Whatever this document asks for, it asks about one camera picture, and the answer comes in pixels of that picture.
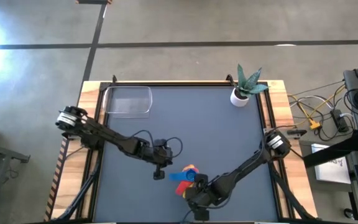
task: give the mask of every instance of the blue object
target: blue object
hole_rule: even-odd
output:
[[[197,172],[195,170],[189,169],[183,172],[169,174],[169,179],[174,181],[194,181],[196,174]]]

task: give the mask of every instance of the clear plastic container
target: clear plastic container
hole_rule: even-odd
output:
[[[104,111],[113,118],[148,118],[152,104],[147,86],[112,86],[103,96]]]

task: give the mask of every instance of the white paper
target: white paper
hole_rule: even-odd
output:
[[[325,146],[321,144],[312,144],[311,152],[315,153],[327,147],[329,146]],[[315,166],[314,169],[316,171],[317,180],[344,183],[344,184],[351,183],[349,172],[347,171],[347,163],[345,157],[334,159],[324,164]]]

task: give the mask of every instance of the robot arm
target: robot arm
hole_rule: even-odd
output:
[[[290,152],[290,148],[290,142],[280,131],[274,129],[264,136],[261,149],[256,151],[251,158],[243,162],[232,172],[219,175],[209,182],[207,175],[196,174],[195,184],[193,187],[186,189],[186,201],[194,213],[195,220],[208,221],[209,211],[207,209],[217,209],[225,206],[238,181],[260,165],[284,158]],[[291,204],[302,218],[314,218],[300,205],[275,170],[273,172],[273,178],[283,189],[285,195],[291,200]]]
[[[142,138],[125,137],[89,118],[84,109],[66,106],[60,112],[56,125],[64,131],[63,136],[66,138],[69,135],[79,136],[85,147],[102,147],[103,141],[107,141],[129,157],[155,164],[155,180],[163,179],[165,174],[160,169],[172,164],[172,150],[167,146],[166,140],[157,139],[150,145]]]

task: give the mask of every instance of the wooden plank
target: wooden plank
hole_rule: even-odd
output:
[[[273,112],[275,115],[275,122],[277,126],[281,125],[291,125],[293,124],[292,113],[289,107],[289,102],[287,98],[287,92],[285,90],[285,85],[282,80],[261,80],[262,82],[267,82],[269,85],[270,99],[272,101]],[[222,83],[226,81],[221,80],[183,80],[183,81],[165,81],[165,80],[156,80],[156,81],[124,81],[119,83],[186,83],[186,82],[204,82],[204,83]],[[80,101],[78,106],[84,108],[90,117],[94,117],[96,102],[99,94],[99,81],[90,81],[84,82]],[[265,102],[265,97],[262,95],[262,107],[264,110],[264,117],[266,120],[267,127],[271,127],[269,122],[269,114],[267,111],[267,105]],[[299,142],[291,140],[292,148],[301,154]],[[72,142],[68,146],[68,153],[79,148],[79,144]],[[93,156],[92,167],[94,166],[94,160],[96,159],[96,153]],[[60,186],[57,192],[57,199],[55,201],[55,207],[53,208],[52,218],[58,217],[64,212],[66,207],[74,199],[75,195],[78,193],[81,185],[83,170],[85,166],[86,159],[86,150],[77,152],[76,154],[69,157],[65,161],[64,168],[62,170],[62,178],[60,180]],[[314,205],[313,196],[311,194],[310,185],[308,177],[306,174],[305,166],[303,161],[298,158],[294,153],[290,153],[284,159],[285,169],[287,172],[288,182],[291,191],[300,201],[302,206],[313,216],[317,216],[316,208]],[[86,217],[89,208],[90,201],[90,190],[85,196],[85,204],[83,210],[83,217]],[[288,216],[287,206],[285,197],[281,189],[279,189],[280,201],[282,205],[283,214],[285,217]]]
[[[99,95],[100,82],[84,82],[78,106],[88,112],[89,117],[94,117],[96,102]],[[73,140],[67,143],[67,154],[79,149],[80,140]],[[60,185],[57,190],[55,206],[52,211],[52,218],[59,217],[73,201],[81,188],[83,171],[85,168],[87,149],[78,151],[71,155],[64,164]]]
[[[292,112],[287,97],[287,91],[283,80],[268,80],[270,100],[272,101],[273,113],[275,117],[276,126],[293,125]],[[302,155],[300,150],[299,141],[290,140],[292,149]],[[290,152],[284,158],[285,170],[288,178],[288,185],[294,196],[299,200],[301,205],[312,216],[317,217],[316,207],[314,205],[313,196],[311,194],[309,179],[306,173],[306,168],[303,160],[300,159],[295,153]],[[280,201],[282,203],[283,211],[286,211],[285,203],[283,203],[283,192],[280,189]]]

